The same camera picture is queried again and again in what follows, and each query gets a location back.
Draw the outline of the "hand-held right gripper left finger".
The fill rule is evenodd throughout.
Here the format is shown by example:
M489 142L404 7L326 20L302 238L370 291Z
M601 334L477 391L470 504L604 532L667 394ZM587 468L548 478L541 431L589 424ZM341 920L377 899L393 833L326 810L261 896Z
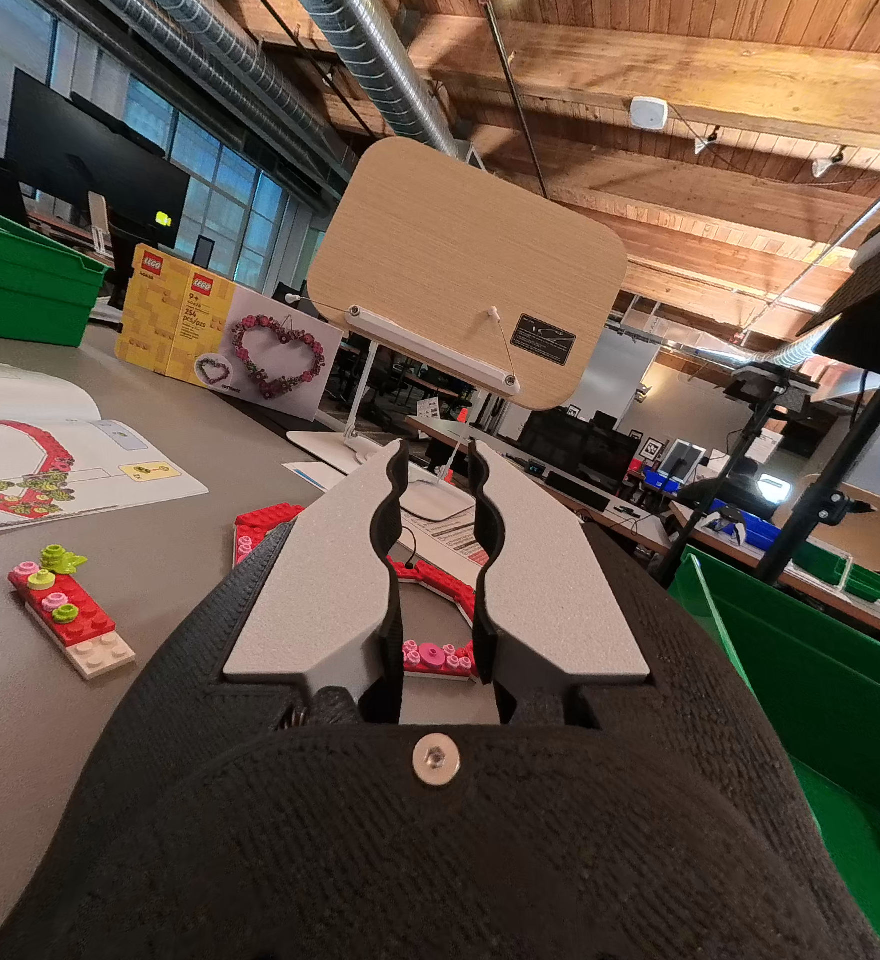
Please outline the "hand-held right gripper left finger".
M408 445L394 440L294 520L226 660L236 682L402 687L398 576Z

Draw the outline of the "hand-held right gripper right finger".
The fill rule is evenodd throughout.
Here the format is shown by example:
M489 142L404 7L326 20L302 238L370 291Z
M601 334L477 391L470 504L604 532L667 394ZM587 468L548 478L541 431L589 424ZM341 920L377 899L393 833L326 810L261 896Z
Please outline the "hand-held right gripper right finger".
M469 444L477 575L472 644L484 684L638 685L650 667L578 517L488 444Z

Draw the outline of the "red lego heart frame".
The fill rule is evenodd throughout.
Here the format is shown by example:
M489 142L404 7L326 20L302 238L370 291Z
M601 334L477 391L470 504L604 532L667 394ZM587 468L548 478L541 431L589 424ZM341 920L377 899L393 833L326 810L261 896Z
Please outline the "red lego heart frame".
M268 534L272 533L279 526L284 523L294 521L296 517L303 511L303 509L304 508L299 505L280 503L267 508L242 513L238 515L234 521L234 530L238 527L244 533L250 534L254 538L256 548L264 541ZM439 597L442 597L444 600L448 601L457 608L458 613L465 620L467 626L470 629L472 628L476 596L473 587L454 578L446 571L441 570L440 568L421 558L410 558L403 561L391 558L390 564L396 571L398 575L398 582L401 585L417 586L436 594ZM409 637L404 641L406 640L414 640L415 642L422 643ZM461 644L459 646L466 645L469 641L472 641L471 636L468 637L468 640L465 644ZM478 678L463 678L463 680L478 682L479 672Z

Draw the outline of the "red lego strip lime flowers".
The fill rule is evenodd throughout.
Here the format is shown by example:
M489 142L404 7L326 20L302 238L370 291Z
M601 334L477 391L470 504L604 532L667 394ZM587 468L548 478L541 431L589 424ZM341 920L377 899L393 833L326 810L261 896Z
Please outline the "red lego strip lime flowers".
M115 621L76 579L87 558L61 544L17 563L7 579L25 611L85 681L133 666L136 655Z

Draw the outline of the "yellow lego set box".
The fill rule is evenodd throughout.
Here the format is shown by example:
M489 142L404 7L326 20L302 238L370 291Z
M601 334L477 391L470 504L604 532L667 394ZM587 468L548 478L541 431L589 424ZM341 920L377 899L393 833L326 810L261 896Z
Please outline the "yellow lego set box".
M236 402L313 422L341 331L296 306L138 244L117 358Z

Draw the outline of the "laminated printed paper sheet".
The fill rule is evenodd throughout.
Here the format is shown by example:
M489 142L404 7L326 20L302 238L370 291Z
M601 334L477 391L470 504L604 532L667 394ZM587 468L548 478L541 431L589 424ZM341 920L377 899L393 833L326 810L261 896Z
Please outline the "laminated printed paper sheet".
M283 466L323 492L329 491L346 476L328 463L320 461L286 462ZM405 509L401 510L401 514L404 524L411 529L422 531L438 544L478 566L486 562L487 553L473 534L473 507L438 521L421 518Z

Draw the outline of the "black computer monitor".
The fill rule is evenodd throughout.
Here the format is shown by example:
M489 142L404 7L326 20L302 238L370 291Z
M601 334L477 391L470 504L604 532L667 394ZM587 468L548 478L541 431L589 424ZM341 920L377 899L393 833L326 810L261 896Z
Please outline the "black computer monitor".
M565 407L532 412L520 430L518 448L616 495L635 458L639 438L615 430L614 423L606 414L581 419Z

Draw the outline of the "blue storage bins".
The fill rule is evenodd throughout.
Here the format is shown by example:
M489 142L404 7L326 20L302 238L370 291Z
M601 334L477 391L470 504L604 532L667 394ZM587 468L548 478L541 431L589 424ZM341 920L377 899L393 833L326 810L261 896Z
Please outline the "blue storage bins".
M781 533L773 523L721 499L712 501L703 526L731 538L740 546L752 546L760 551L769 549Z

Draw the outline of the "green plastic bin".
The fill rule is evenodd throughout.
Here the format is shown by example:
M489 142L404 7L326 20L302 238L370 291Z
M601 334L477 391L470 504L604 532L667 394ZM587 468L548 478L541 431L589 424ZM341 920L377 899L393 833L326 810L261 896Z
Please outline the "green plastic bin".
M78 347L107 271L0 215L0 338Z
M692 548L669 594L754 693L880 938L880 643Z

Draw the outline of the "black tripod stand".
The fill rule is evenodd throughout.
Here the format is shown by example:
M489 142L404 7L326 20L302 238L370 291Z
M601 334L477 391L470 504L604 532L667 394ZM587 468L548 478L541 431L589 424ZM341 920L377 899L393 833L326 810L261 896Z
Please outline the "black tripod stand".
M880 375L880 290L842 311L818 343L818 353ZM880 384L856 417L819 477L799 497L781 533L755 568L755 577L774 584L816 526L838 517L840 485L880 427Z

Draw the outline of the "small green bins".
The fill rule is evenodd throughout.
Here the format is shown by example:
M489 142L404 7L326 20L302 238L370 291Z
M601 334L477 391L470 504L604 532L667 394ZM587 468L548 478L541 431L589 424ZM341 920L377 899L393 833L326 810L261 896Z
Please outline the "small green bins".
M844 594L870 603L880 601L880 572L855 563L846 551L808 540L796 549L791 563L796 569Z

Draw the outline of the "black light stand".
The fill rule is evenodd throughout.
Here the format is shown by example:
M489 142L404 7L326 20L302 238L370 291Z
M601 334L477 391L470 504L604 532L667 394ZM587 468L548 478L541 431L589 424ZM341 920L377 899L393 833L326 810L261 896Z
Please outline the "black light stand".
M655 572L654 578L662 587L667 588L671 585L694 529L707 515L712 501L717 498L720 487L731 471L737 469L744 461L749 448L761 436L763 427L774 416L776 410L782 409L784 420L790 416L798 417L805 412L808 399L816 389L816 384L808 376L772 362L755 361L732 374L731 383L724 390L724 395L728 399L745 402L751 410L751 417L739 432L728 461L716 477L708 481L708 486L698 497L685 525L677 534Z

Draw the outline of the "wooden book stand white base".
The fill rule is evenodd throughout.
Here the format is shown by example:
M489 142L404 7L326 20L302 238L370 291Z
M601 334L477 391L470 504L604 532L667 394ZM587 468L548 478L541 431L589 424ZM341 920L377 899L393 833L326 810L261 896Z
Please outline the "wooden book stand white base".
M627 266L611 228L389 137L357 163L305 288L374 348L542 411L579 386Z

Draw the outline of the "silver ventilation duct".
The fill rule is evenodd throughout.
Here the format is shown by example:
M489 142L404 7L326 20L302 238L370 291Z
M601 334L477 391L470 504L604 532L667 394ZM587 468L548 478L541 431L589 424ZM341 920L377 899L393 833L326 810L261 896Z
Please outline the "silver ventilation duct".
M302 1L302 6L397 137L463 159L382 3Z

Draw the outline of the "dark ventilation duct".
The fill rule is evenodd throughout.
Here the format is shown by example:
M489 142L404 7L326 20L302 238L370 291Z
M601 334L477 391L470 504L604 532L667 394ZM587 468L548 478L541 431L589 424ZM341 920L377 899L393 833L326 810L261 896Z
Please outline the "dark ventilation duct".
M105 1L103 6L205 90L253 137L268 146L282 160L281 166L291 185L300 184L300 190L306 196L340 198L342 180L306 139L285 120L270 112L259 97L157 3Z

